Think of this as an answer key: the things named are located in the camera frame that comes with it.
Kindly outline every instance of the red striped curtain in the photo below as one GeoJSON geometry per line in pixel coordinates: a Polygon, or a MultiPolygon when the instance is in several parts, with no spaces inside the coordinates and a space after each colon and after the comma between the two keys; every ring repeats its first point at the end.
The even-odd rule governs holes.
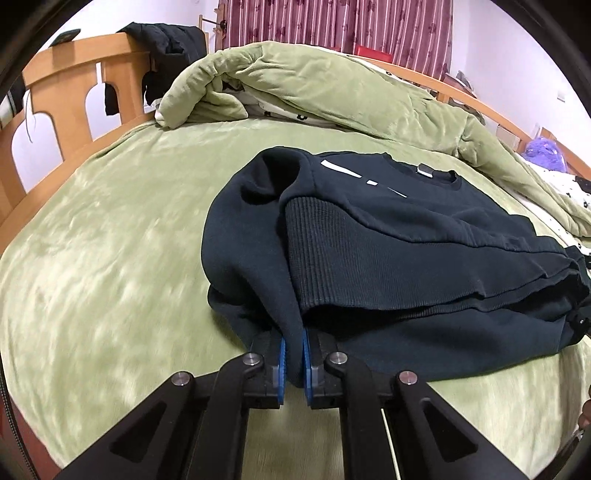
{"type": "Polygon", "coordinates": [[[226,0],[225,47],[263,40],[353,53],[357,45],[437,79],[452,58],[453,0],[226,0]]]}

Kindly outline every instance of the purple plush toy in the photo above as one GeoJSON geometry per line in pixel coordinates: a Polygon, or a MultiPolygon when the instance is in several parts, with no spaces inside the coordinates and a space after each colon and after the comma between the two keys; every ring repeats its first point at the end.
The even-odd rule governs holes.
{"type": "Polygon", "coordinates": [[[558,149],[558,145],[548,138],[534,138],[527,144],[522,156],[527,161],[535,163],[540,167],[567,173],[566,163],[564,162],[562,153],[558,149]]]}

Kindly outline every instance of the bed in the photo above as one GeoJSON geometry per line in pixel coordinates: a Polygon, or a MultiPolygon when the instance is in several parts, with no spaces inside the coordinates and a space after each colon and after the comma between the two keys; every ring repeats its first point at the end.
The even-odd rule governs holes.
{"type": "MultiPolygon", "coordinates": [[[[466,130],[457,119],[473,121],[460,109],[436,106],[440,116],[431,127],[390,129],[388,112],[412,108],[406,98],[430,95],[415,83],[437,92],[433,102],[455,98],[530,140],[447,84],[376,60],[267,42],[198,64],[181,74],[154,119],[144,114],[141,97],[148,54],[126,34],[37,54],[23,75],[33,111],[54,122],[64,162],[28,193],[10,147],[23,116],[0,132],[0,351],[43,479],[172,373],[212,372],[244,351],[207,305],[201,232],[217,192],[265,147],[386,151],[453,169],[509,213],[528,216],[539,235],[556,237],[501,186],[539,203],[572,235],[591,236],[589,212],[552,191],[493,136],[477,126],[466,130]],[[274,65],[270,73],[256,67],[257,59],[274,65]],[[84,105],[98,62],[117,90],[122,125],[93,141],[84,105]],[[293,71],[299,83],[290,80],[293,71]],[[244,87],[272,114],[249,114],[222,91],[222,79],[244,87]],[[339,100],[354,85],[398,97],[339,100]],[[442,122],[446,133],[436,128],[442,122]],[[463,133],[450,133],[454,126],[463,133]]],[[[559,355],[433,387],[533,478],[571,438],[590,365],[585,338],[559,355]]],[[[12,442],[5,419],[2,436],[12,442]]],[[[243,478],[336,480],[343,476],[340,448],[338,413],[309,411],[301,391],[290,387],[280,411],[251,414],[243,478]]]]}

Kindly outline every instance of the wooden bed frame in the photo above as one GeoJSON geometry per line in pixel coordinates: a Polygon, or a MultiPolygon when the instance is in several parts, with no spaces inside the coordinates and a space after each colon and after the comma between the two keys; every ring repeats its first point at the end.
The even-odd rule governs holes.
{"type": "MultiPolygon", "coordinates": [[[[217,13],[218,21],[223,19],[223,11],[217,13]]],[[[402,79],[435,90],[436,98],[441,102],[447,103],[450,99],[455,99],[481,112],[519,138],[517,151],[522,151],[531,140],[523,130],[501,114],[453,86],[390,63],[365,60],[402,79]]],[[[144,113],[141,90],[142,77],[149,69],[150,61],[146,49],[125,33],[60,44],[33,57],[23,71],[25,85],[31,92],[33,112],[44,112],[53,122],[63,163],[26,193],[12,156],[12,139],[24,121],[24,112],[19,113],[0,131],[0,255],[88,157],[113,143],[131,128],[153,118],[152,113],[144,113]],[[113,85],[117,91],[122,125],[92,140],[85,102],[88,92],[97,84],[97,63],[101,65],[103,81],[113,85]]],[[[563,148],[571,171],[591,179],[591,168],[570,150],[559,145],[563,148]]],[[[53,478],[59,468],[18,411],[17,417],[22,436],[41,479],[53,478]]],[[[20,460],[4,412],[0,420],[1,435],[9,447],[12,447],[15,458],[20,460]]]]}

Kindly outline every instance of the green comforter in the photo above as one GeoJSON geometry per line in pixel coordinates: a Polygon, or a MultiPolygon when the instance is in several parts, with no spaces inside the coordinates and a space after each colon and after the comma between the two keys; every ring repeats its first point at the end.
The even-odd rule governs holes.
{"type": "MultiPolygon", "coordinates": [[[[0,260],[0,349],[7,380],[26,421],[59,465],[68,464],[173,372],[204,374],[243,351],[207,305],[200,241],[217,192],[264,148],[387,152],[396,160],[454,169],[509,213],[529,216],[540,235],[552,235],[458,159],[461,152],[464,160],[472,155],[470,163],[487,166],[482,171],[489,176],[504,172],[499,178],[505,180],[512,171],[525,172],[478,124],[470,127],[476,133],[466,136],[462,128],[470,119],[459,109],[330,55],[267,43],[206,57],[164,98],[158,116],[164,127],[144,124],[85,162],[6,250],[0,260]],[[342,69],[340,75],[333,77],[334,69],[342,69]],[[221,70],[240,76],[242,85],[251,82],[256,95],[286,111],[347,128],[238,120],[243,107],[220,92],[221,83],[216,86],[221,70]],[[336,78],[333,92],[326,85],[336,78]],[[293,89],[287,91],[286,83],[293,89]],[[215,121],[206,122],[214,114],[215,121]],[[179,126],[187,116],[200,123],[179,126]],[[384,127],[379,135],[378,125],[384,127]],[[455,140],[450,132],[457,133],[455,140]]],[[[546,195],[574,225],[585,225],[526,173],[519,184],[546,195]]],[[[575,427],[591,382],[590,361],[591,348],[582,342],[551,358],[434,386],[533,476],[575,427]]],[[[312,412],[302,392],[288,388],[280,411],[252,413],[245,480],[342,476],[337,412],[312,412]]]]}

